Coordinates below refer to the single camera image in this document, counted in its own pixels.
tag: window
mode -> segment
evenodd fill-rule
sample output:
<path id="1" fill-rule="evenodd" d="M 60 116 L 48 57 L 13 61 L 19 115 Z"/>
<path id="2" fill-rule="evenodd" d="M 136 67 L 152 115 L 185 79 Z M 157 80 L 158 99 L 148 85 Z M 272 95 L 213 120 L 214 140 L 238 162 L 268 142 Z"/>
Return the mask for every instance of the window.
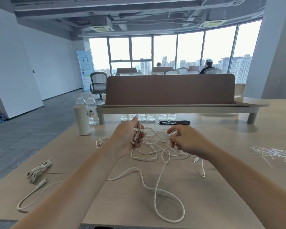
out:
<path id="1" fill-rule="evenodd" d="M 212 59 L 214 67 L 222 69 L 223 73 L 228 72 L 235 30 L 236 26 L 230 26 L 206 31 L 201 65 Z"/>
<path id="2" fill-rule="evenodd" d="M 137 71 L 141 71 L 142 75 L 150 75 L 152 71 L 152 62 L 132 62 L 132 67 L 137 68 Z"/>
<path id="3" fill-rule="evenodd" d="M 176 34 L 154 36 L 154 66 L 160 62 L 175 68 L 176 39 Z"/>
<path id="4" fill-rule="evenodd" d="M 110 38 L 111 60 L 129 60 L 129 41 L 128 38 Z"/>
<path id="5" fill-rule="evenodd" d="M 132 37 L 132 59 L 152 59 L 152 37 Z"/>
<path id="6" fill-rule="evenodd" d="M 176 68 L 199 66 L 203 32 L 179 34 Z"/>
<path id="7" fill-rule="evenodd" d="M 112 75 L 116 75 L 117 68 L 123 68 L 123 67 L 130 67 L 130 62 L 112 62 L 111 63 Z"/>
<path id="8" fill-rule="evenodd" d="M 261 23 L 262 21 L 256 21 L 239 26 L 232 59 L 234 66 L 230 69 L 238 83 L 246 83 Z"/>
<path id="9" fill-rule="evenodd" d="M 89 41 L 95 72 L 105 72 L 108 76 L 110 76 L 107 39 L 90 38 Z"/>

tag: exposed ceiling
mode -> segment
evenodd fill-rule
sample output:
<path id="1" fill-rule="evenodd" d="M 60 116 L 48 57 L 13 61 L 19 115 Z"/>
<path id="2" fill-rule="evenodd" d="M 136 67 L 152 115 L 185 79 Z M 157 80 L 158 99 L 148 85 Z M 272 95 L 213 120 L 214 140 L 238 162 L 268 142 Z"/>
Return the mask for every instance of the exposed ceiling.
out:
<path id="1" fill-rule="evenodd" d="M 261 18 L 266 1 L 11 0 L 19 18 L 51 21 L 80 37 L 189 32 L 201 30 L 198 27 L 210 20 L 230 25 Z M 89 27 L 104 25 L 106 19 L 114 31 L 99 33 Z"/>

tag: person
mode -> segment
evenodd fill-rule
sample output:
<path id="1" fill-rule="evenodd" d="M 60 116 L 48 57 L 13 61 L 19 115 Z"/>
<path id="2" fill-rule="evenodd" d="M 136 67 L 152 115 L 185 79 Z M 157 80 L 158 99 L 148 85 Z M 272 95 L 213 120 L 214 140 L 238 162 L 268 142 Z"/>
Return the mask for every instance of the person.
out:
<path id="1" fill-rule="evenodd" d="M 204 74 L 204 71 L 205 71 L 206 69 L 214 68 L 212 65 L 213 65 L 213 60 L 207 59 L 207 60 L 206 60 L 205 68 L 203 68 L 203 69 L 199 72 L 199 74 Z"/>
<path id="2" fill-rule="evenodd" d="M 38 207 L 19 220 L 12 229 L 77 229 L 93 200 L 103 187 L 119 158 L 133 148 L 139 148 L 144 137 L 140 134 L 135 145 L 137 117 L 117 126 L 107 142 L 94 152 L 62 185 Z M 238 193 L 267 229 L 286 229 L 286 191 L 244 162 L 210 142 L 188 125 L 175 125 L 178 136 L 170 137 L 172 148 L 208 160 Z"/>

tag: bottle label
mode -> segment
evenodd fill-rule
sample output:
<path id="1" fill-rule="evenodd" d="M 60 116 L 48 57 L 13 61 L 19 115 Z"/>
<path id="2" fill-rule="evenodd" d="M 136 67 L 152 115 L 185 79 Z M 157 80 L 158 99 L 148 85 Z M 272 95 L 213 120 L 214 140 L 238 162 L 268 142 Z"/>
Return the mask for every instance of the bottle label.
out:
<path id="1" fill-rule="evenodd" d="M 88 117 L 95 117 L 97 115 L 96 107 L 95 108 L 91 108 L 91 109 L 87 109 L 87 112 L 88 112 Z"/>

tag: water bottle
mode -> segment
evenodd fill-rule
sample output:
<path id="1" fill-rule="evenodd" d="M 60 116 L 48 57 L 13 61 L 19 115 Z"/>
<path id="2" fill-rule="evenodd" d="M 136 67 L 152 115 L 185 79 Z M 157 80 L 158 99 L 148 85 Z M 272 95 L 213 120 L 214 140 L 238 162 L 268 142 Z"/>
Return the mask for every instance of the water bottle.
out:
<path id="1" fill-rule="evenodd" d="M 120 114 L 121 121 L 127 121 L 128 120 L 128 114 Z"/>
<path id="2" fill-rule="evenodd" d="M 99 117 L 96 112 L 96 103 L 92 97 L 92 94 L 88 94 L 88 99 L 86 102 L 86 108 L 88 112 L 88 120 L 89 124 L 91 125 L 98 125 L 99 124 Z"/>
<path id="3" fill-rule="evenodd" d="M 159 113 L 160 121 L 167 121 L 167 113 Z"/>
<path id="4" fill-rule="evenodd" d="M 128 114 L 129 115 L 129 120 L 132 120 L 134 117 L 137 116 L 137 114 Z"/>
<path id="5" fill-rule="evenodd" d="M 168 121 L 175 121 L 176 120 L 176 118 L 177 118 L 177 114 L 176 113 L 169 113 L 168 114 L 168 117 L 167 117 L 167 120 Z"/>
<path id="6" fill-rule="evenodd" d="M 154 113 L 147 114 L 147 121 L 155 121 L 155 120 L 156 120 L 156 114 Z"/>
<path id="7" fill-rule="evenodd" d="M 146 121 L 146 114 L 138 114 L 139 121 Z"/>
<path id="8" fill-rule="evenodd" d="M 77 95 L 76 105 L 79 105 L 79 104 L 84 104 L 84 105 L 86 105 L 86 101 L 84 100 L 82 94 L 78 94 L 78 95 Z"/>

